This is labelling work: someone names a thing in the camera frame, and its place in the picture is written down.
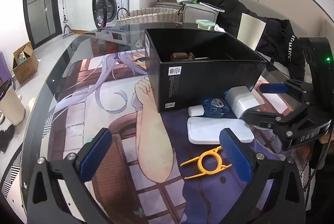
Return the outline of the small white cylinder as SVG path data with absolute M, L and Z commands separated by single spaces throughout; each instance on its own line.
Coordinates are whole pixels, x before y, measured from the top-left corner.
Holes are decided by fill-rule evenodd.
M 197 117 L 204 115 L 203 105 L 196 105 L 188 108 L 188 114 L 190 117 Z

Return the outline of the white wicker basket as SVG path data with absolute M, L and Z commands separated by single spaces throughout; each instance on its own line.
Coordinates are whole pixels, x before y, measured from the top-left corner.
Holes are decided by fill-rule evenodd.
M 173 8 L 141 8 L 125 13 L 119 19 L 119 25 L 147 24 L 147 23 L 171 23 L 183 22 L 183 9 Z

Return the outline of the brown cardboard box on floor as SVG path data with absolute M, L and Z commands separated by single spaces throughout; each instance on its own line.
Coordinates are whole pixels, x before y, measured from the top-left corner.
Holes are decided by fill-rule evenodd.
M 19 84 L 22 84 L 37 73 L 38 61 L 34 55 L 31 42 L 19 47 L 13 55 L 13 72 Z

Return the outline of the floor mop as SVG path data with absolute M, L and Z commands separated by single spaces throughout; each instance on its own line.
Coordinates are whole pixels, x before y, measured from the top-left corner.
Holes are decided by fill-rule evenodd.
M 68 25 L 68 19 L 66 16 L 66 3 L 65 0 L 62 0 L 62 13 L 63 13 L 63 32 L 62 32 L 62 38 L 66 38 L 68 36 L 71 36 L 74 34 L 74 32 L 71 30 L 70 26 Z

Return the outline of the white power adapter plug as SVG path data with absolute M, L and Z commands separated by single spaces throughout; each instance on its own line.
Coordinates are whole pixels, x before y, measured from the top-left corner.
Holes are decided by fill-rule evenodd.
M 225 95 L 225 101 L 229 105 L 236 118 L 241 118 L 248 111 L 256 111 L 264 100 L 255 91 L 250 91 L 246 86 L 233 87 Z

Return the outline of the green white wipes pack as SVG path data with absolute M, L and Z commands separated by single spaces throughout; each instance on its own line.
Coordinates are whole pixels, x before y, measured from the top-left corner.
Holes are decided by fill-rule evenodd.
M 211 30 L 211 28 L 214 28 L 216 25 L 214 22 L 210 20 L 201 20 L 201 19 L 197 19 L 196 24 L 197 24 L 198 29 L 205 30 L 205 31 Z

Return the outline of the cream steel travel tumbler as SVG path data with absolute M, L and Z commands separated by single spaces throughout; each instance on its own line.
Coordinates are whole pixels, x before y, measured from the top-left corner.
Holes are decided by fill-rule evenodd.
M 237 39 L 255 50 L 266 27 L 266 23 L 242 13 Z

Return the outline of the anime printed desk mat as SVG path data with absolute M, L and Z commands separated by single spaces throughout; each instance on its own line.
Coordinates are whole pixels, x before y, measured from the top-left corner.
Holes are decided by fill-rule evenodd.
M 41 155 L 61 160 L 105 127 L 112 144 L 85 183 L 114 223 L 219 223 L 245 189 L 233 167 L 199 176 L 188 112 L 158 113 L 143 50 L 66 54 Z

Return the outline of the brown object inside box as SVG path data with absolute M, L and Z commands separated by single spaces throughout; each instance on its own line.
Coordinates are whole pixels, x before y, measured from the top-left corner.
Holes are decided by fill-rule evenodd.
M 195 60 L 195 56 L 190 52 L 189 54 L 185 52 L 173 53 L 170 57 L 171 61 L 188 61 Z

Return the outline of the black open cardboard box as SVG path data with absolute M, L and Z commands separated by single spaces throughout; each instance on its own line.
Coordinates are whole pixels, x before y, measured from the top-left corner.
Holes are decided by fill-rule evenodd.
M 195 60 L 171 61 L 190 52 Z M 266 59 L 227 33 L 196 29 L 145 30 L 145 62 L 159 112 L 221 98 L 230 88 L 253 88 Z

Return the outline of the white flat power bank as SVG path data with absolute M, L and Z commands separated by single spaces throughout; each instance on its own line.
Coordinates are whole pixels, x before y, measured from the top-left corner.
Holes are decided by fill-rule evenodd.
M 220 132 L 229 128 L 243 143 L 251 143 L 254 134 L 249 126 L 240 119 L 190 117 L 187 121 L 188 139 L 192 144 L 219 144 Z

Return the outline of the black jacket on sofa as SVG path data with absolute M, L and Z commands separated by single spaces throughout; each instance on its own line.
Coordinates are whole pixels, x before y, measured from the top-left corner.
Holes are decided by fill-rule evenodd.
M 216 24 L 271 61 L 288 69 L 290 78 L 303 81 L 305 57 L 289 20 L 258 16 L 239 0 L 197 0 L 222 11 Z

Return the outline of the yellow plastic clip tool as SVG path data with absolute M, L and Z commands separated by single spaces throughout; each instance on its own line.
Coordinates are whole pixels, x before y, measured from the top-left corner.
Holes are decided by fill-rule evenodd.
M 207 150 L 201 155 L 189 159 L 180 164 L 186 166 L 189 164 L 196 164 L 197 173 L 184 177 L 184 180 L 200 178 L 202 176 L 211 176 L 220 173 L 232 167 L 232 164 L 226 164 L 221 156 L 223 151 L 222 146 Z

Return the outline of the beige trash bin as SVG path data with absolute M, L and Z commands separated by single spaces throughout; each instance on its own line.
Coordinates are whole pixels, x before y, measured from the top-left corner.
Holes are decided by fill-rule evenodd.
M 13 89 L 11 79 L 1 84 L 0 110 L 14 126 L 20 124 L 24 119 L 25 107 Z

